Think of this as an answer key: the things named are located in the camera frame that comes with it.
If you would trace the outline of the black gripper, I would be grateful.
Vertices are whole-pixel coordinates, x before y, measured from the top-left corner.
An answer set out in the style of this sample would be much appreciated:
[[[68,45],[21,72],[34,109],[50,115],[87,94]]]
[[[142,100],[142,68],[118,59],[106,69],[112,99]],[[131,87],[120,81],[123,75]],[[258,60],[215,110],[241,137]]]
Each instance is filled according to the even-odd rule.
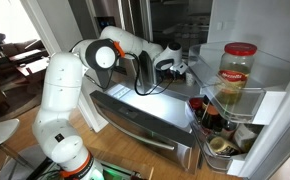
[[[157,71],[157,74],[163,82],[169,82],[171,80],[178,81],[182,79],[179,73],[172,70]]]

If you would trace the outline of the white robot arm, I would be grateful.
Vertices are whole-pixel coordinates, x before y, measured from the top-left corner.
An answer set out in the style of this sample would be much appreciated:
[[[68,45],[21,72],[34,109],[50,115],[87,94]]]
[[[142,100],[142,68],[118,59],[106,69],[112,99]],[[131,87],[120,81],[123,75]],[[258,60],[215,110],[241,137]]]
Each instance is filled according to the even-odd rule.
[[[143,52],[157,70],[180,74],[186,70],[179,43],[162,47],[115,26],[105,27],[97,39],[82,40],[71,51],[51,56],[32,132],[44,154],[61,167],[64,180],[104,180],[102,165],[69,122],[79,103],[83,76],[90,69],[107,71],[118,59],[137,58]]]

